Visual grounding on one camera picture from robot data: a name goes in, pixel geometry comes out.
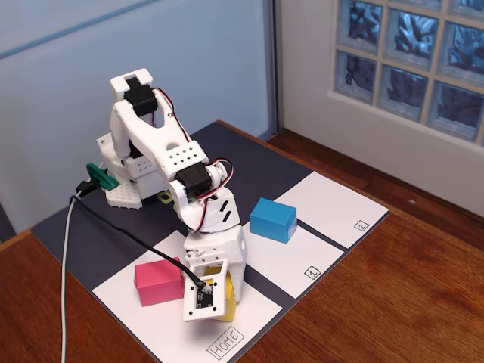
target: glass block window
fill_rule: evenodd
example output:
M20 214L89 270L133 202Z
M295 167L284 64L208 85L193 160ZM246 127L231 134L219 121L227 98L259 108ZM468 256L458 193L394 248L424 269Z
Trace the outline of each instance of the glass block window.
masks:
M353 0L340 1L338 42L377 53L382 7Z
M437 82L428 125L474 141L477 136L484 96Z
M420 119L428 79L399 68L383 65L380 107L414 121Z
M448 76L484 85L484 30L447 23L439 71Z
M451 0L449 10L456 15L484 20L483 0Z
M429 69L438 25L435 18L390 10L386 57Z
M401 2L402 4L410 4L421 8L440 10L442 7L442 0L392 0L394 2Z
M337 10L334 91L484 146L484 0L339 0Z
M337 58L336 90L371 103L377 63L343 51L338 51Z

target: wire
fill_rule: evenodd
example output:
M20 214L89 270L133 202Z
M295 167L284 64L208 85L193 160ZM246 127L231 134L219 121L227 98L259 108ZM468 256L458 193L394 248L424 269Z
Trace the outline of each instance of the wire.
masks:
M74 203L69 205L69 212L67 212L66 231L64 232L64 248L62 252L62 278L60 288L60 317L62 319L62 354L60 361L65 363L66 361L66 262L67 262L67 241L69 240L69 225L70 215L73 212Z
M112 229L115 229L115 230L117 230L117 231L125 234L126 236L128 236L129 238L131 238L134 242L136 242L137 244L142 245L147 250L150 250L151 252L156 253L158 256L163 257L168 262L172 263L173 265L175 265L176 267L178 267L179 269L181 269L185 274L188 275L188 277L194 282L195 285L197 285L197 287L199 289L203 290L207 286L205 282L201 281L198 278L198 276L196 276L192 271L190 271L190 269L187 266L183 265L181 262L177 261L176 259L173 259L172 257L166 255L163 252L160 252L159 250L155 250L152 246L150 246L149 244L146 244L144 241L142 241L141 239L139 239L138 237L136 237L133 233L131 233L127 229L124 229L124 228L121 228L121 227L115 225L110 220L104 218L103 216L101 216L100 214L98 214L97 212L95 212L93 209L91 209L88 206L86 206L84 204L84 202L82 202L77 196L73 195L70 198L70 202L71 203L72 203L73 200L75 200L84 210L86 210L87 212L91 213L97 219L99 219L102 222L104 222L107 225L109 225Z
M200 229L202 229L203 222L205 222L206 204L207 203L208 203L207 200L202 200L202 204L203 204L202 218L200 219L200 223L199 223L197 229L191 231L191 233L197 233Z
M165 99L165 101L169 104L170 108L172 109L173 117L175 117L175 121L178 123L178 126L180 127L181 131L183 132L183 135L185 135L185 138L187 139L187 141L190 142L191 138L188 135L188 133L186 132L186 130L184 129L184 127L181 125L181 123L178 121L178 117L175 114L175 106L173 105L173 102L170 99L170 97L168 97L168 95L165 92L163 92L163 90L161 88L153 88L153 89L156 89L157 91L159 91L161 93L162 97Z
M228 165L230 165L230 171L228 172L227 178L225 178L225 180L222 183L220 183L220 185L217 188L215 188L215 189L213 189L213 190L211 190L211 191L209 191L205 194L199 195L198 200L206 200L207 198L210 198L217 191L219 191L224 186L226 186L227 183L232 178L232 176L234 175L234 166L232 166L232 163L228 159L225 159L224 157L218 157L214 161L212 161L212 163L210 165L214 165L215 163L218 163L218 162L223 162L223 163L227 163Z

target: white wall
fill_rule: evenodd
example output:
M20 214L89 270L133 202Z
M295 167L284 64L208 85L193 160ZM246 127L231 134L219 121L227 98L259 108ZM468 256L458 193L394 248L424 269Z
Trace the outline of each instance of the white wall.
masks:
M334 92L337 4L281 2L284 127L484 216L484 147Z
M0 60L0 203L21 231L66 206L100 161L109 79L146 67L189 132L269 129L259 0L163 0Z

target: blue cube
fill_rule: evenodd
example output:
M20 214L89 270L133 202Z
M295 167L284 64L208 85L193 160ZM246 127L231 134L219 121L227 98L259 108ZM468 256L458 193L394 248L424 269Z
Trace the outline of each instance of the blue cube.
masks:
M296 208L260 198L250 213L250 231L286 244L297 227Z

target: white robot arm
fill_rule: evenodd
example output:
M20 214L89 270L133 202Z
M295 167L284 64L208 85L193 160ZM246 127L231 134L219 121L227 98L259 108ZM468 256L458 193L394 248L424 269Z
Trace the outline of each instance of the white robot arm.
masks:
M188 226L185 261L202 281L211 281L212 293L202 293L185 278L184 319L225 315L225 278L230 272L240 300L247 248L234 195L225 188L232 177L222 163L211 163L177 120L173 104L145 69L111 79L114 105L109 134L98 139L108 173L120 185L106 191L111 206L140 208L142 200L169 190L178 217ZM155 113L163 113L156 127ZM220 272L205 276L206 267Z

